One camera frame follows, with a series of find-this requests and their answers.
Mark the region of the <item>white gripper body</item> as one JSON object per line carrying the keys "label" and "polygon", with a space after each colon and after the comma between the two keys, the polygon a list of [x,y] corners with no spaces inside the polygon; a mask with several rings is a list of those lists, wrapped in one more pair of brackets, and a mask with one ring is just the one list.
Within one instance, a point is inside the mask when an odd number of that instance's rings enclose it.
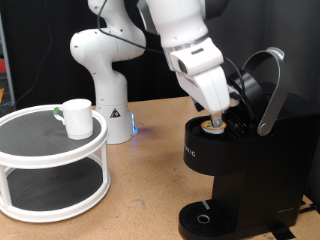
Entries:
{"label": "white gripper body", "polygon": [[181,88],[211,114],[221,114],[230,106],[226,77],[220,65],[200,65],[177,68],[176,76]]}

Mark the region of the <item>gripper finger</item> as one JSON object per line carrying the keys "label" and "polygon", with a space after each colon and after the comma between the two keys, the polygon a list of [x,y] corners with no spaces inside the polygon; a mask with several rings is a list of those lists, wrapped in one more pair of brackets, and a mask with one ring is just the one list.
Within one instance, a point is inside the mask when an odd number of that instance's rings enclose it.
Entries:
{"label": "gripper finger", "polygon": [[193,104],[194,104],[195,109],[196,109],[198,112],[201,112],[201,111],[204,110],[204,107],[203,107],[200,103],[198,103],[194,98],[192,98],[192,97],[190,97],[190,98],[191,98],[191,100],[192,100],[192,102],[193,102]]}
{"label": "gripper finger", "polygon": [[221,112],[211,113],[210,117],[211,117],[212,125],[215,128],[219,128],[219,127],[221,127],[223,125],[222,113]]}

